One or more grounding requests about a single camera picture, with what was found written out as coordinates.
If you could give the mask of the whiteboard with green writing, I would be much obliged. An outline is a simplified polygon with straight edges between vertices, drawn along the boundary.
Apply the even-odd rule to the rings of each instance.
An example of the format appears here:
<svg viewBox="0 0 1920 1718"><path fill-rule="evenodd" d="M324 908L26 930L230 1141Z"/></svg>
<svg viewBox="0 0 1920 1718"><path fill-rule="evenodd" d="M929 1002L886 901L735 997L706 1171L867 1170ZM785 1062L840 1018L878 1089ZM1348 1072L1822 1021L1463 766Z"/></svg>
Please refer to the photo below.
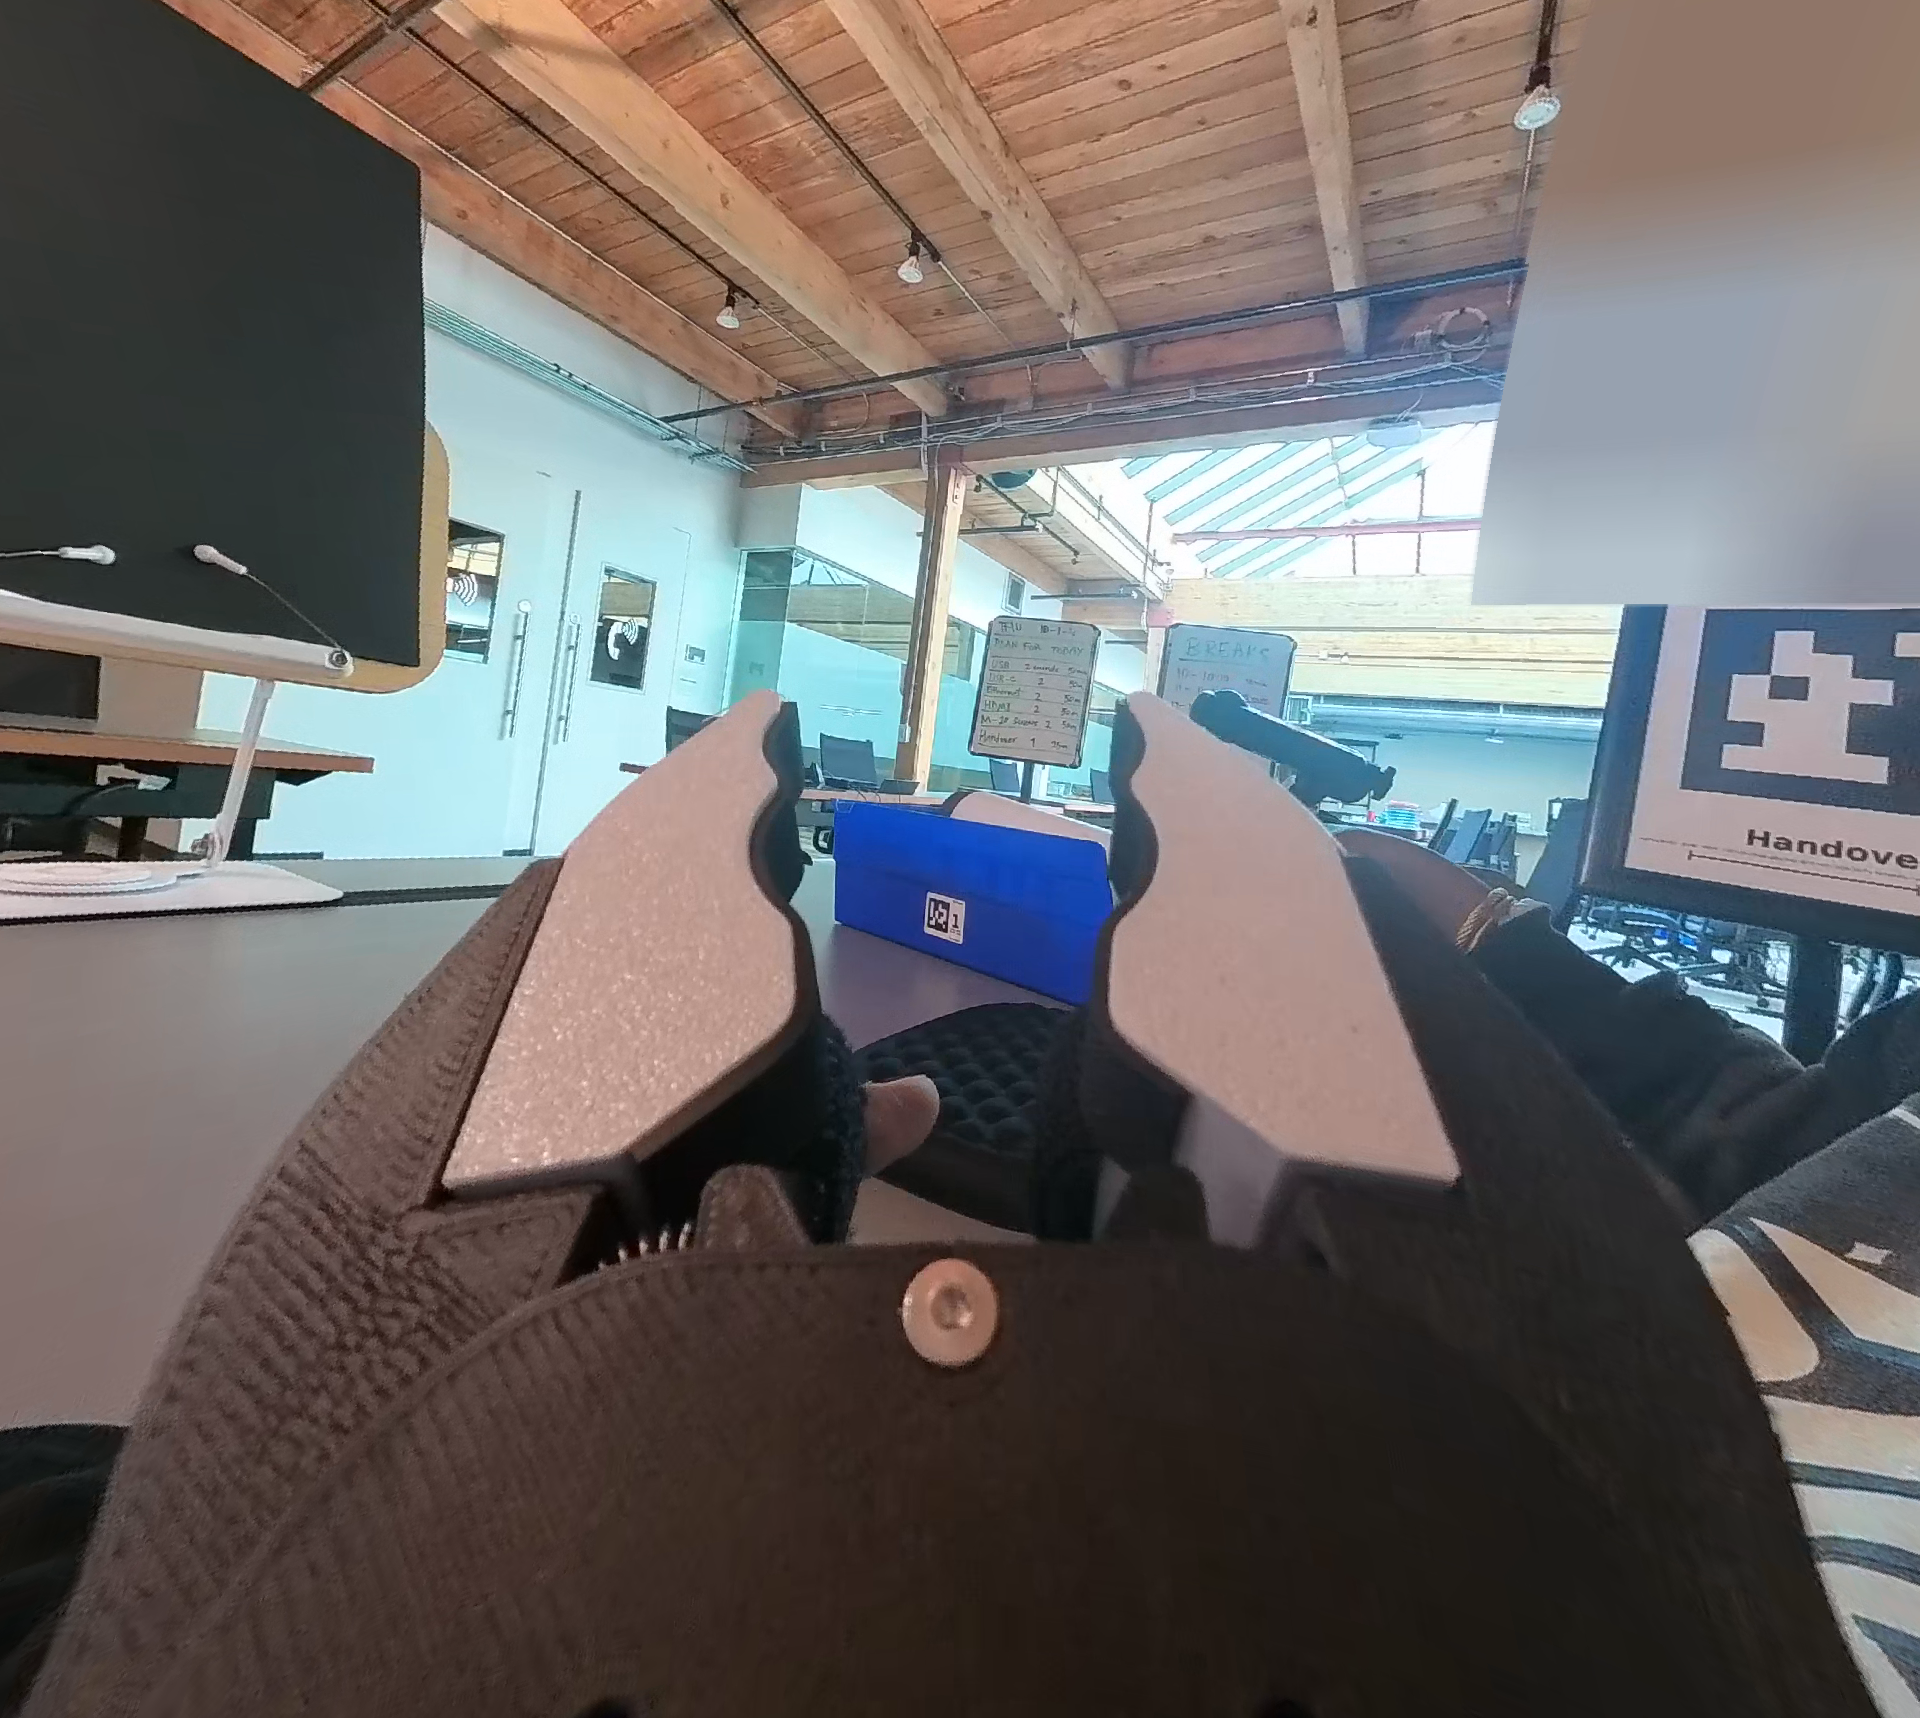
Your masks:
<svg viewBox="0 0 1920 1718"><path fill-rule="evenodd" d="M1000 615L985 647L968 749L982 760L1075 769L1084 761L1099 628Z"/></svg>

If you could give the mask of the blue plastic bin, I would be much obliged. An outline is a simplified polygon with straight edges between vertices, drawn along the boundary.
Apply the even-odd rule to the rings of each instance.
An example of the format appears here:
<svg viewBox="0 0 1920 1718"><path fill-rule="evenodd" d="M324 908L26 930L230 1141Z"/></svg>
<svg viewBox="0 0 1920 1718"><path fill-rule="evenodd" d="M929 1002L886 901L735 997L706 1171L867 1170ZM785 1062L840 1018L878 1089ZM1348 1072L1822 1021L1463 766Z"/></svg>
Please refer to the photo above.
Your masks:
<svg viewBox="0 0 1920 1718"><path fill-rule="evenodd" d="M1067 1005L1091 996L1114 891L1084 826L841 802L829 858L840 926Z"/></svg>

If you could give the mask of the person's left hand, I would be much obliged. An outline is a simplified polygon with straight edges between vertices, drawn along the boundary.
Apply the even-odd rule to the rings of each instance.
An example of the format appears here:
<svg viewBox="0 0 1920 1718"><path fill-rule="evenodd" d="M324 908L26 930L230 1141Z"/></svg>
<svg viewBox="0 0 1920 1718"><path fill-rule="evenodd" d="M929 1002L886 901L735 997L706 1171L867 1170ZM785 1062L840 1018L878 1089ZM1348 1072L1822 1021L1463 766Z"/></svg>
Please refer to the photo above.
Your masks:
<svg viewBox="0 0 1920 1718"><path fill-rule="evenodd" d="M789 1139L775 1158L788 1199L816 1244L843 1242L859 1186L933 1134L941 1096L926 1074L870 1078L847 1035L817 1015L780 1070Z"/></svg>

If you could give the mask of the black office chair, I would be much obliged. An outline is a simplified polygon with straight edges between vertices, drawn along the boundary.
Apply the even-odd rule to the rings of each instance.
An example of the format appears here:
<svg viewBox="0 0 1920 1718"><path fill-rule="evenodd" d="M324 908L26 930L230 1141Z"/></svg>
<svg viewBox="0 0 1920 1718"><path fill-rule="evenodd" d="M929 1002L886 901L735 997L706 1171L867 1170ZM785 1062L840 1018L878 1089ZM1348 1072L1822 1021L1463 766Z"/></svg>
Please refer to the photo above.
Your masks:
<svg viewBox="0 0 1920 1718"><path fill-rule="evenodd" d="M829 794L919 794L919 786L910 773L893 775L882 769L875 747L866 737L819 731L817 772L822 789Z"/></svg>

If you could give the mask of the whiteboard with red writing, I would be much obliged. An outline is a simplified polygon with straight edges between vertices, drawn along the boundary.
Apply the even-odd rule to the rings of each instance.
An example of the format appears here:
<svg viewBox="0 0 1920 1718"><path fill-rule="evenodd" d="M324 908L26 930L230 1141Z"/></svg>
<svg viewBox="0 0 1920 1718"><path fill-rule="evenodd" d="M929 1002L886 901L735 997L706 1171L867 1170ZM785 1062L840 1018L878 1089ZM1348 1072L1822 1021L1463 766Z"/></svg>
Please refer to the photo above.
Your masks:
<svg viewBox="0 0 1920 1718"><path fill-rule="evenodd" d="M1172 624L1163 630L1154 692L1188 711L1203 694L1229 692L1282 718L1290 692L1293 635L1249 625Z"/></svg>

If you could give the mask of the black sign pole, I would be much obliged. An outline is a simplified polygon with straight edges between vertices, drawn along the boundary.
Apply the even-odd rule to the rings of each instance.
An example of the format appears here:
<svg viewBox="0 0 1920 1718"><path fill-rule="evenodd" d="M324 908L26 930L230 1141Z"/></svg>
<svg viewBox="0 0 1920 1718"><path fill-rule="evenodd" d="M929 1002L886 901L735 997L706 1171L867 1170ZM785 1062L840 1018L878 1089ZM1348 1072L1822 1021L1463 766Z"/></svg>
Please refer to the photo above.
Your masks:
<svg viewBox="0 0 1920 1718"><path fill-rule="evenodd" d="M1789 937L1781 1042L1801 1066L1820 1064L1837 1034L1844 946L1812 936Z"/></svg>

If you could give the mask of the black dimpled wrist pad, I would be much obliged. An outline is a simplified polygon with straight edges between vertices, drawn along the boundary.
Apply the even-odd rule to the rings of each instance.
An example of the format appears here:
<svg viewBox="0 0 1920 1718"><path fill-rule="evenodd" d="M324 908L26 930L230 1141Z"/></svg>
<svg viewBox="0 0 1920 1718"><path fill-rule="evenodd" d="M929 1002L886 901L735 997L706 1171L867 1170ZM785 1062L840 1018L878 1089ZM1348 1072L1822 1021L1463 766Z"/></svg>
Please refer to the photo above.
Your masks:
<svg viewBox="0 0 1920 1718"><path fill-rule="evenodd" d="M879 1180L985 1226L1032 1223L1044 1082L1075 1010L984 1004L904 1026L853 1053L863 1082L926 1078L939 1097L928 1138Z"/></svg>

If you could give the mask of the white monitor stand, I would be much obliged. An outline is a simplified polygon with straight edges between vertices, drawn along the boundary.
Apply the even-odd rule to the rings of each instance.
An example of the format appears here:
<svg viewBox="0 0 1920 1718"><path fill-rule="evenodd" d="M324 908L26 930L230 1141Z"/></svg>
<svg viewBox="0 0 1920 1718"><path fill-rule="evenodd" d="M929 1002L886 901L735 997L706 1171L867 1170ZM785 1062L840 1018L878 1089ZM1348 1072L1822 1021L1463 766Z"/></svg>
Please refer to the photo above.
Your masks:
<svg viewBox="0 0 1920 1718"><path fill-rule="evenodd" d="M252 701L209 833L179 862L15 862L2 865L2 922L148 917L215 909L286 909L340 893L279 865L231 862L246 788L275 682L347 680L351 653L333 641L179 625L88 609L6 587L4 628L37 649L114 652L252 677Z"/></svg>

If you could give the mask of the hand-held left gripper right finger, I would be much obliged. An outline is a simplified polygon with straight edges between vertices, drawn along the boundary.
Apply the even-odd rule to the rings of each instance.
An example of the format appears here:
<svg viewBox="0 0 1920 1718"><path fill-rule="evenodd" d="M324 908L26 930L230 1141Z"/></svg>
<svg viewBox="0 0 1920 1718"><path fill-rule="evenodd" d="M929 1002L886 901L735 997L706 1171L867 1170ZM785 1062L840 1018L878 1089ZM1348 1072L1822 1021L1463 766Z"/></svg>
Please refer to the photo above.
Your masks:
<svg viewBox="0 0 1920 1718"><path fill-rule="evenodd" d="M1172 1087L1169 1164L1212 1242L1254 1245L1302 1181L1458 1188L1333 837L1251 753L1149 692L1114 731L1114 864L1138 847L1102 939L1102 1029Z"/></svg>

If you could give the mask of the black monitor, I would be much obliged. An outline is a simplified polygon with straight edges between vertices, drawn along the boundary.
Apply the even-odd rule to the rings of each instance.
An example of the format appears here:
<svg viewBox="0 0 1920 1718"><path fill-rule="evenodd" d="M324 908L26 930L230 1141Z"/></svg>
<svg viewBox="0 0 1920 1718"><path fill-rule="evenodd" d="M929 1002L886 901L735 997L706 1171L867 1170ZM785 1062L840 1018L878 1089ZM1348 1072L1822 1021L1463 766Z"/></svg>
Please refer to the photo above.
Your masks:
<svg viewBox="0 0 1920 1718"><path fill-rule="evenodd" d="M2 0L4 590L419 662L419 170L159 0Z"/></svg>

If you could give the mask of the wooden desk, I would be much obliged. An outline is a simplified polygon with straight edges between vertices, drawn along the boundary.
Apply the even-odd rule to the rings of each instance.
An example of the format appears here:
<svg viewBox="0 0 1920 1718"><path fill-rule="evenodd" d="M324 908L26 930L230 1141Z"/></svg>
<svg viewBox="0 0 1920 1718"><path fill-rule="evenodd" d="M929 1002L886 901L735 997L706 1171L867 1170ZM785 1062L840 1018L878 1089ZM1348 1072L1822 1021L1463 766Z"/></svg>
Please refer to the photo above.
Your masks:
<svg viewBox="0 0 1920 1718"><path fill-rule="evenodd" d="M176 851L159 826L219 816L240 743L234 729L164 734L4 716L4 849L169 859Z"/></svg>

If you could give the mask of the black framed marker sign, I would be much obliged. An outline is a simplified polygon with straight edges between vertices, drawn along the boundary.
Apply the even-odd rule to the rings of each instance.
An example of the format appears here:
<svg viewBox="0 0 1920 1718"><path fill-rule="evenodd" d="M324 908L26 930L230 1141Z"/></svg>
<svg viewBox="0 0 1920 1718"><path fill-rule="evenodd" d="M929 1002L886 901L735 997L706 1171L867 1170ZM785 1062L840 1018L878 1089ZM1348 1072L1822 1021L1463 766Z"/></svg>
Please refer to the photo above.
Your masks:
<svg viewBox="0 0 1920 1718"><path fill-rule="evenodd" d="M1583 891L1917 952L1917 609L1621 608Z"/></svg>

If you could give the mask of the person's right hand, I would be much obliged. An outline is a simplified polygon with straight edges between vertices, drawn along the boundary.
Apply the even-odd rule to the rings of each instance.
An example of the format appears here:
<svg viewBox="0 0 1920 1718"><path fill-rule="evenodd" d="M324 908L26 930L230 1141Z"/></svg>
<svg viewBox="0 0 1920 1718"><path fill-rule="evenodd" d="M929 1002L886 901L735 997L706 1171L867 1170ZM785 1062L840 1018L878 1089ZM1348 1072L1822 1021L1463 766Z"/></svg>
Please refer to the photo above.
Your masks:
<svg viewBox="0 0 1920 1718"><path fill-rule="evenodd" d="M1510 890L1393 832L1348 826L1335 832L1348 859L1380 865L1392 883L1461 952L1474 952L1517 908Z"/></svg>

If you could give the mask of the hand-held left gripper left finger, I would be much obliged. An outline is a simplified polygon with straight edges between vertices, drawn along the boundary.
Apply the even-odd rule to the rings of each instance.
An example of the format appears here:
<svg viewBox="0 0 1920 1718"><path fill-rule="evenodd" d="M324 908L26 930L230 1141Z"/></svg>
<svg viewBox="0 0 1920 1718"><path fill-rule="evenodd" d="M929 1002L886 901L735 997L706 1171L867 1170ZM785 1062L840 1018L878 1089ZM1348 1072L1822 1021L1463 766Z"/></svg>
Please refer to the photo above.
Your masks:
<svg viewBox="0 0 1920 1718"><path fill-rule="evenodd" d="M452 1136L444 1191L638 1184L817 1018L800 714L751 692L571 840Z"/></svg>

